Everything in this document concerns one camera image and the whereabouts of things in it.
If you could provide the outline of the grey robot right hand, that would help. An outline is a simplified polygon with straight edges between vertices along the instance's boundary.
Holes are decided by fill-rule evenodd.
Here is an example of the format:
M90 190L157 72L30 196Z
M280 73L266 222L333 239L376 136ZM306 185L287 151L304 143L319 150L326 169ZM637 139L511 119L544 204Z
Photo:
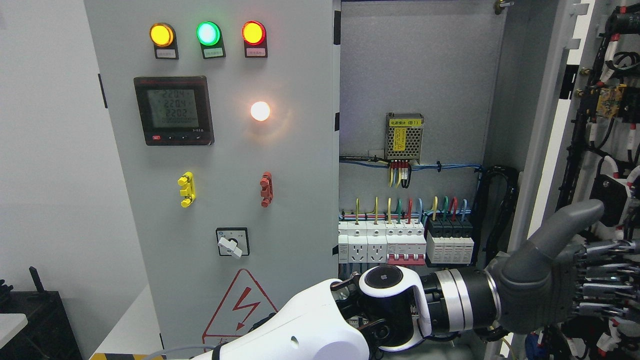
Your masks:
M576 243L573 237L605 212L597 199L551 215L514 252L487 267L497 286L506 330L525 334L571 316L639 321L639 252L633 240Z

